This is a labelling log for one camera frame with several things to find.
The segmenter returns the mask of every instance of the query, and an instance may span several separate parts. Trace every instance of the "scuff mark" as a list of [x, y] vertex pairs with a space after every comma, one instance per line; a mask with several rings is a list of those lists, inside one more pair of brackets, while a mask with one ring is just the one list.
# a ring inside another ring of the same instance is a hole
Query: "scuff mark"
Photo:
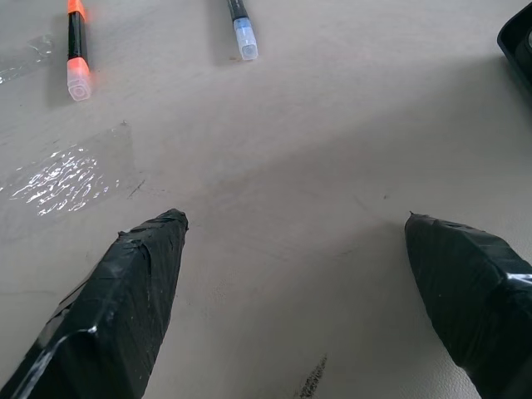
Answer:
[[318, 385], [323, 377], [323, 372], [325, 371], [326, 364], [327, 364], [327, 354], [325, 353], [325, 355], [322, 357], [322, 360], [320, 360], [318, 365], [314, 368], [314, 370], [307, 377], [307, 381], [305, 382], [305, 385], [303, 385], [301, 392], [298, 394], [298, 396], [296, 394], [296, 398], [310, 399], [314, 397], [314, 393], [316, 393], [316, 390], [318, 389]]
[[129, 194], [127, 199], [131, 198], [134, 193], [136, 193], [138, 190], [140, 190], [140, 187], [142, 187], [142, 185], [144, 184], [145, 181], [146, 181], [146, 179], [142, 180], [141, 183], [139, 185], [137, 185], [136, 188], [133, 191], [131, 191], [131, 194]]

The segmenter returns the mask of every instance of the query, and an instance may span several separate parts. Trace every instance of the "clear tape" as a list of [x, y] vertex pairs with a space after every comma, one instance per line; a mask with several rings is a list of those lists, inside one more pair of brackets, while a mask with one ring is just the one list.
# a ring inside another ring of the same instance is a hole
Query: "clear tape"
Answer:
[[21, 49], [0, 53], [0, 85], [48, 64], [53, 48], [52, 36], [44, 35], [30, 40]]
[[0, 223], [16, 238], [41, 219], [86, 209], [135, 182], [131, 128], [122, 123], [0, 180]]

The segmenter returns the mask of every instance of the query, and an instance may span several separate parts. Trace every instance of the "orange marker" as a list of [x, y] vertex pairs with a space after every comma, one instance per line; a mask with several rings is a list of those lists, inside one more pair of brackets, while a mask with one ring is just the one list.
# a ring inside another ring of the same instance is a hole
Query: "orange marker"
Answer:
[[91, 74], [87, 62], [85, 8], [81, 0], [68, 0], [68, 63], [66, 84], [72, 98], [81, 101], [91, 96]]

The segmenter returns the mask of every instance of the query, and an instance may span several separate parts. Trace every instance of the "clear marker cap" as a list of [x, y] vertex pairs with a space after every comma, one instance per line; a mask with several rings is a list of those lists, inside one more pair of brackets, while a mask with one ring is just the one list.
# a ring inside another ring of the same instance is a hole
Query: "clear marker cap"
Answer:
[[259, 50], [249, 18], [236, 19], [233, 25], [242, 59], [245, 61], [254, 60], [259, 56]]
[[91, 74], [86, 61], [81, 58], [72, 58], [66, 65], [66, 84], [68, 92], [75, 101], [86, 100], [91, 96]]

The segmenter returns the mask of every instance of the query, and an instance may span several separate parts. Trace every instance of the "black object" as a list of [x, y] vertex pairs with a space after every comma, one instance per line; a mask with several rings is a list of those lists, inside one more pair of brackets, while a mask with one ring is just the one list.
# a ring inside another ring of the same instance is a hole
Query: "black object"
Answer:
[[119, 233], [60, 303], [0, 398], [141, 398], [170, 322], [187, 225], [171, 209]]
[[412, 272], [432, 326], [484, 399], [532, 398], [532, 267], [499, 237], [413, 214]]
[[532, 90], [532, 3], [510, 19], [499, 33], [497, 42], [529, 90]]
[[89, 64], [86, 52], [85, 18], [81, 12], [75, 11], [68, 13], [68, 59], [78, 57]]
[[244, 7], [243, 0], [227, 0], [227, 3], [229, 4], [229, 10], [231, 11], [233, 22], [237, 19], [248, 17], [248, 12], [246, 11], [246, 7]]

